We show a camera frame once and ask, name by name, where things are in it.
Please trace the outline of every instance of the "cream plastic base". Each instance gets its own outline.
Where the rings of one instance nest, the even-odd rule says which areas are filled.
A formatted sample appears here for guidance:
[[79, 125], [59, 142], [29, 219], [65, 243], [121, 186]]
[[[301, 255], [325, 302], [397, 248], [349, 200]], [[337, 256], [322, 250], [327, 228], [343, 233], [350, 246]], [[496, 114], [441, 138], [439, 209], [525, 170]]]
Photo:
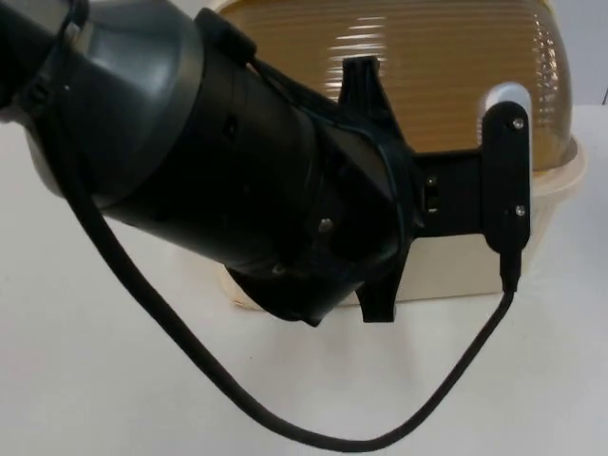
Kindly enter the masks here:
[[[586, 168], [587, 155], [577, 145], [572, 161], [534, 179], [532, 238], [524, 253], [524, 270], [536, 254], [556, 208], [577, 191]], [[502, 286], [498, 271], [498, 256], [482, 236], [418, 239], [412, 245], [397, 301], [499, 293]], [[258, 309], [223, 267], [218, 274], [224, 292], [234, 303]], [[343, 304], [358, 304], [356, 295]]]

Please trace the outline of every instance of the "screw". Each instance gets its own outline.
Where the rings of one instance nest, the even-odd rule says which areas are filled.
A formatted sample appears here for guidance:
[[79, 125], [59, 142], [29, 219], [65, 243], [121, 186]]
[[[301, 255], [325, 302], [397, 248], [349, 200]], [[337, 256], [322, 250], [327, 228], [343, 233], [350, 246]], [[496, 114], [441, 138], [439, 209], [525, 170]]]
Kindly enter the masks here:
[[525, 122], [523, 121], [523, 119], [518, 118], [513, 121], [513, 126], [516, 130], [521, 130], [525, 127]]
[[333, 229], [331, 218], [323, 218], [319, 223], [319, 233], [329, 233]]
[[277, 263], [273, 268], [273, 274], [275, 276], [282, 276], [285, 274], [286, 271], [287, 270], [285, 269], [285, 266], [283, 266], [281, 263]]

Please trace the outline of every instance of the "robotic arm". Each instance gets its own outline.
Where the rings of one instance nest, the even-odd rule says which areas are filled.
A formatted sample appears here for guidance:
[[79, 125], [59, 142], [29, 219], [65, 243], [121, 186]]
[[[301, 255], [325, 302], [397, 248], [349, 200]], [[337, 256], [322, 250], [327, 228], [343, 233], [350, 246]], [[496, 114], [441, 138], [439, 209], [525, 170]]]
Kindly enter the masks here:
[[[167, 0], [0, 0], [0, 120], [28, 132], [36, 169], [66, 198], [117, 278], [239, 408], [300, 443], [372, 451], [416, 429], [462, 376], [517, 291], [530, 234], [530, 112], [489, 87], [481, 145], [416, 156], [373, 58], [344, 62], [339, 103], [256, 58], [209, 9]], [[357, 292], [394, 320], [416, 238], [483, 234], [504, 299], [429, 401], [396, 430], [344, 441], [295, 427], [246, 393], [139, 273], [102, 217], [226, 266], [264, 310], [316, 326]]]

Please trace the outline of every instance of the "black mounting bracket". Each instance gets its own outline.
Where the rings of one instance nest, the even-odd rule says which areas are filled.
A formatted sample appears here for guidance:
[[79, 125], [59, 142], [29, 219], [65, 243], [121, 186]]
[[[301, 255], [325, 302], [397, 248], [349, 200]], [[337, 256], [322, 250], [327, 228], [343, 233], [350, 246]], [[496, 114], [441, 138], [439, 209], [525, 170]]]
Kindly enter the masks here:
[[[382, 87], [375, 57], [346, 59], [339, 103], [366, 116], [407, 146]], [[502, 102], [483, 117], [476, 149], [414, 155], [424, 182], [416, 238], [482, 234], [499, 252], [508, 238], [530, 235], [530, 122], [525, 108]], [[357, 291], [364, 321], [392, 322], [404, 264]]]

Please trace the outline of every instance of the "white wall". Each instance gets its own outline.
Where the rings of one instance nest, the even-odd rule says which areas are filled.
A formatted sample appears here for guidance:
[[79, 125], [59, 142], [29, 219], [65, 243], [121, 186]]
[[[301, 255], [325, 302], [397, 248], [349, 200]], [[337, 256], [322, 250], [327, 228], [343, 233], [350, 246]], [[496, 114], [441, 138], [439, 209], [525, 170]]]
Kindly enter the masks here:
[[[221, 0], [173, 0], [189, 14]], [[568, 49], [575, 104], [600, 104], [608, 88], [608, 0], [552, 0]]]

